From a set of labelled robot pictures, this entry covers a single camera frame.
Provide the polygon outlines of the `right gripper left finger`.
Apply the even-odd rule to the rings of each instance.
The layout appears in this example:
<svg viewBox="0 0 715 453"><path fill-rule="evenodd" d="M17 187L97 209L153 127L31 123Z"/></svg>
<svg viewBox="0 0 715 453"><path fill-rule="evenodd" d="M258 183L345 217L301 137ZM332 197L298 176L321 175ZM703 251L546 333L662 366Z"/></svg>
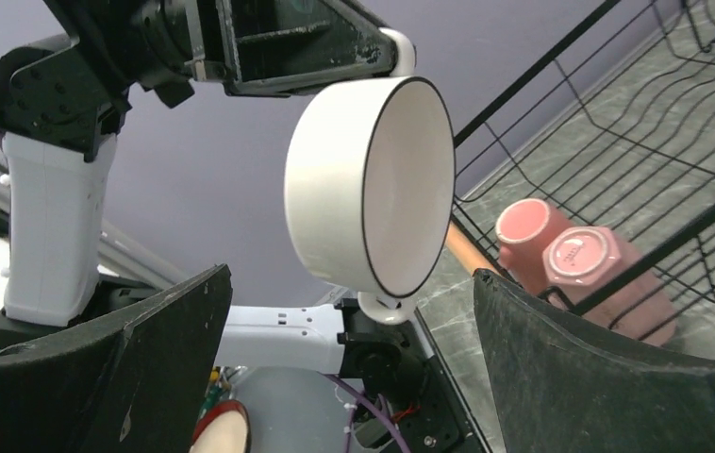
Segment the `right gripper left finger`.
<svg viewBox="0 0 715 453"><path fill-rule="evenodd" d="M0 350L0 452L186 452L232 298L214 266Z"/></svg>

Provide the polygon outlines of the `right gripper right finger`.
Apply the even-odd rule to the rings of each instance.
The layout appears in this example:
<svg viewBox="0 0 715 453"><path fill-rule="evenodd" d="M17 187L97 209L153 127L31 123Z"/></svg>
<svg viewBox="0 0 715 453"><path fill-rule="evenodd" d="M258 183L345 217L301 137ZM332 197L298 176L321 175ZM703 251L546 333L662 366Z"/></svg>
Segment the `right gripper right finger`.
<svg viewBox="0 0 715 453"><path fill-rule="evenodd" d="M715 361L644 344L474 273L510 452L715 452Z"/></svg>

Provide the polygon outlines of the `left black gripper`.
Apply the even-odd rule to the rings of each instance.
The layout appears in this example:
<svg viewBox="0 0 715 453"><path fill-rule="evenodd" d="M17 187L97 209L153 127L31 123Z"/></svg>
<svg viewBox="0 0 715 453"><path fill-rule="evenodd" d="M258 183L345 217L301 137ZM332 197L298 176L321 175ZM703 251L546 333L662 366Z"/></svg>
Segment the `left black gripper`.
<svg viewBox="0 0 715 453"><path fill-rule="evenodd" d="M234 96L316 93L387 76L398 51L387 23L359 1L142 1L133 78L167 107L193 81Z"/></svg>

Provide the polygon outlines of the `light pink mug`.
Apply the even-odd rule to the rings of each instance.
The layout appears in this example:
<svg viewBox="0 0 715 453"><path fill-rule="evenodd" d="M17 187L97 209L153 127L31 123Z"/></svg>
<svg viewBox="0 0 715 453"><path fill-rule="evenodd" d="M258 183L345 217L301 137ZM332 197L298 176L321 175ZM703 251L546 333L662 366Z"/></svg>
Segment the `light pink mug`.
<svg viewBox="0 0 715 453"><path fill-rule="evenodd" d="M570 227L542 253L548 283L559 288L574 305L640 259L637 247L603 226ZM661 281L648 271L583 318L637 339L675 314L671 298L660 285Z"/></svg>

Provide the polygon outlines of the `white enamel cup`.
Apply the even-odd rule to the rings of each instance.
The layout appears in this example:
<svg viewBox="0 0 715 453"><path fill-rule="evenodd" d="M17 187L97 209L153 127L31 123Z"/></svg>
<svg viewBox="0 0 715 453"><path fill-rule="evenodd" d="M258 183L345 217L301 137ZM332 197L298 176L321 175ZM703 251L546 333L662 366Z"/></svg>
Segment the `white enamel cup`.
<svg viewBox="0 0 715 453"><path fill-rule="evenodd" d="M309 102L285 164L286 225L314 276L353 290L360 309L398 325L445 243L455 190L453 129L416 51L386 29L386 77L330 85Z"/></svg>

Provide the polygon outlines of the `salmon pink mug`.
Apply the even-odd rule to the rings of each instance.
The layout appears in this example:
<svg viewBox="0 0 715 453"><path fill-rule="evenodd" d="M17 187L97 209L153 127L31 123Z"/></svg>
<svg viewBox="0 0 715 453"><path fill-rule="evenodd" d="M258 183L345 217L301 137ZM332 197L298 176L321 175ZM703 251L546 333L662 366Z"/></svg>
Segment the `salmon pink mug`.
<svg viewBox="0 0 715 453"><path fill-rule="evenodd" d="M506 207L495 224L499 262L529 293L538 295L549 283L542 253L574 223L553 205L526 198Z"/></svg>

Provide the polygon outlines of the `black wire dish rack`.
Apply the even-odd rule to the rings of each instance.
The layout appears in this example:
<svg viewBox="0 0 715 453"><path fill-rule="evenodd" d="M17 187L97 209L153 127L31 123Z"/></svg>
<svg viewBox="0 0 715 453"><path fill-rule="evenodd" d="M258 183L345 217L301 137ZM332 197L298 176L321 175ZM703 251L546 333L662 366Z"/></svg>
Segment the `black wire dish rack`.
<svg viewBox="0 0 715 453"><path fill-rule="evenodd" d="M457 229L499 262L495 224L539 198L607 227L641 259L574 305L584 315L651 271L675 314L639 338L715 354L715 1L606 1L457 135Z"/></svg>

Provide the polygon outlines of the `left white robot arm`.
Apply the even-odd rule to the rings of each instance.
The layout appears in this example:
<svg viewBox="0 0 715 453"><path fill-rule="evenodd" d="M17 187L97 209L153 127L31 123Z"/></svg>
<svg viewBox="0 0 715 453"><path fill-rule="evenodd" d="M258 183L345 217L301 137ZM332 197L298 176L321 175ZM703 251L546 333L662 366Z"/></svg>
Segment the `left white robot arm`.
<svg viewBox="0 0 715 453"><path fill-rule="evenodd" d="M117 138L141 86L168 108L194 82L284 98L407 76L416 51L357 1L51 1L60 34L0 58L10 262L0 347L114 309L97 269Z"/></svg>

